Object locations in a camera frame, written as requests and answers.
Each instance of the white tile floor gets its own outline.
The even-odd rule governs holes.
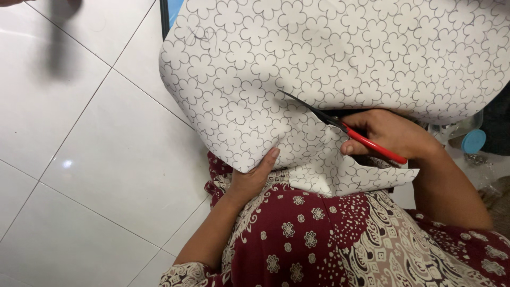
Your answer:
[[[160,80],[159,1],[75,11],[0,8],[0,286],[157,286],[209,212],[206,149]]]

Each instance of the paper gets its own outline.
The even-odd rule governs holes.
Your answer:
[[[509,5],[493,1],[187,0],[163,43],[168,91],[237,170],[273,147],[294,187],[343,195],[410,182],[368,168],[320,109],[387,108],[430,123],[471,116],[510,79]]]

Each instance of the maroon patterned dress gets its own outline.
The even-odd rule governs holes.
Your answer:
[[[209,153],[211,207],[232,168]],[[175,265],[160,286],[510,286],[510,241],[403,210],[385,190],[332,197],[271,172],[239,214],[221,270]]]

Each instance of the sleeve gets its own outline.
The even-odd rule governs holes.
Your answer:
[[[215,273],[205,264],[188,262],[174,265],[163,273],[159,287],[226,287],[225,283],[230,282],[225,274]]]
[[[414,209],[405,211],[444,252],[479,271],[493,282],[509,282],[510,241],[503,235],[494,231],[467,229],[435,222]]]

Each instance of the fingernail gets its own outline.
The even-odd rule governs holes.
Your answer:
[[[280,149],[274,149],[274,150],[271,152],[271,156],[272,156],[273,158],[277,158],[279,154],[280,154]]]

